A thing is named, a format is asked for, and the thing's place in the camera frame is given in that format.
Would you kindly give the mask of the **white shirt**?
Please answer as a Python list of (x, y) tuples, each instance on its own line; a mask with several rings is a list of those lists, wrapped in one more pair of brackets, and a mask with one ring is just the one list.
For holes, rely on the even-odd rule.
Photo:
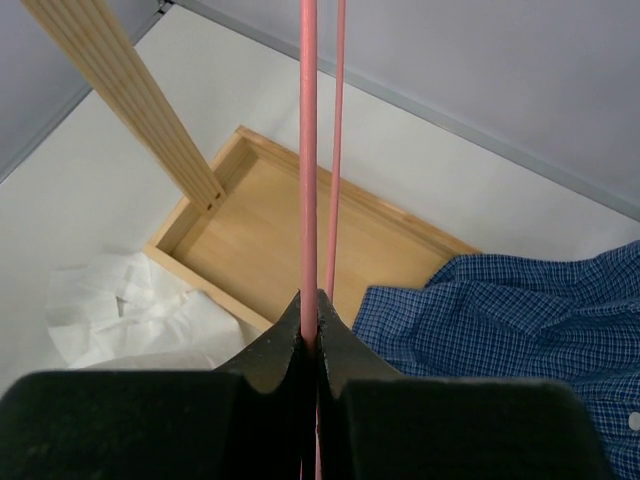
[(53, 271), (45, 318), (70, 369), (215, 368), (260, 334), (142, 253)]

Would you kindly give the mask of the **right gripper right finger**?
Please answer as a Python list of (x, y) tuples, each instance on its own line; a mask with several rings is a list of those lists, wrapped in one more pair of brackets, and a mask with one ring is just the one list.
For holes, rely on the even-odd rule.
[(411, 378), (318, 297), (326, 479), (609, 479), (585, 406), (535, 378)]

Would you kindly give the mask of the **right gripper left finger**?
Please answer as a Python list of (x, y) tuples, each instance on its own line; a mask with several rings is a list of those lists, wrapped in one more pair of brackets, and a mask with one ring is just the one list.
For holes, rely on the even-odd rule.
[(42, 371), (1, 400), (5, 479), (311, 479), (300, 302), (213, 370)]

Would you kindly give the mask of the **pink wire hanger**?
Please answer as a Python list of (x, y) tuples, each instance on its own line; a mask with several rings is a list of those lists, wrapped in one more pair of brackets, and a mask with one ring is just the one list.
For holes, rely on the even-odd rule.
[[(337, 225), (345, 73), (347, 3), (337, 3), (336, 87), (334, 106), (333, 169), (331, 175), (326, 293), (333, 296), (336, 269)], [(316, 352), (317, 320), (317, 3), (300, 3), (300, 209), (301, 209), (301, 308), (300, 332), (307, 352)]]

